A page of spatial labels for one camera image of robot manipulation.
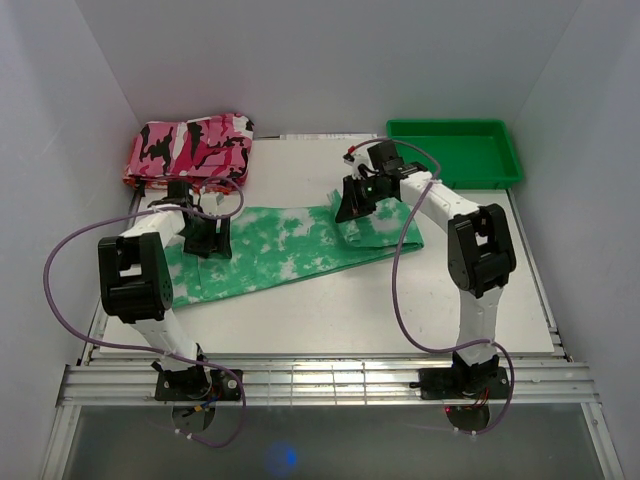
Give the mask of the green tie-dye trousers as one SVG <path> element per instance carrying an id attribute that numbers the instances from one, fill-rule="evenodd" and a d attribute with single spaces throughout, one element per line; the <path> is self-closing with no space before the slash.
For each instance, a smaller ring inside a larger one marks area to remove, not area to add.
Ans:
<path id="1" fill-rule="evenodd" d="M 419 227 L 402 229 L 411 208 L 394 199 L 373 214 L 344 223 L 335 216 L 341 194 L 328 203 L 296 208 L 246 207 L 231 222 L 229 259 L 187 254 L 183 244 L 165 248 L 173 307 L 215 302 L 378 262 L 395 254 L 399 240 L 409 253 L 424 247 Z"/>

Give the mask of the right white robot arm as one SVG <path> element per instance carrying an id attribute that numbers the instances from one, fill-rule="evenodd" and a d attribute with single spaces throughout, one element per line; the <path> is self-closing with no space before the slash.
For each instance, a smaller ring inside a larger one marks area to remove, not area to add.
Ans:
<path id="1" fill-rule="evenodd" d="M 344 154 L 351 172 L 342 181 L 342 200 L 335 220 L 344 223 L 375 212 L 379 202 L 394 198 L 422 214 L 446 235 L 446 265 L 460 298 L 459 334 L 452 356 L 451 382 L 464 397 L 474 397 L 498 370 L 495 341 L 498 305 L 516 256 L 504 209 L 480 205 L 444 185 L 439 170 L 405 161 L 392 139 L 362 142 Z"/>

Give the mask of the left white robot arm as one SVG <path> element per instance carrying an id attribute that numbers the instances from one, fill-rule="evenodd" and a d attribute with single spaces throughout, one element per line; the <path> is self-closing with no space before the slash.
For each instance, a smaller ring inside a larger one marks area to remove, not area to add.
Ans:
<path id="1" fill-rule="evenodd" d="M 201 347 L 179 323 L 165 248 L 180 239 L 183 251 L 196 258 L 232 257 L 231 219 L 242 209 L 218 211 L 223 195 L 205 206 L 186 181 L 168 183 L 163 198 L 148 204 L 135 223 L 98 243 L 101 302 L 106 314 L 138 331 L 163 356 L 159 369 L 179 373 L 178 388 L 190 399 L 205 397 L 212 387 Z"/>

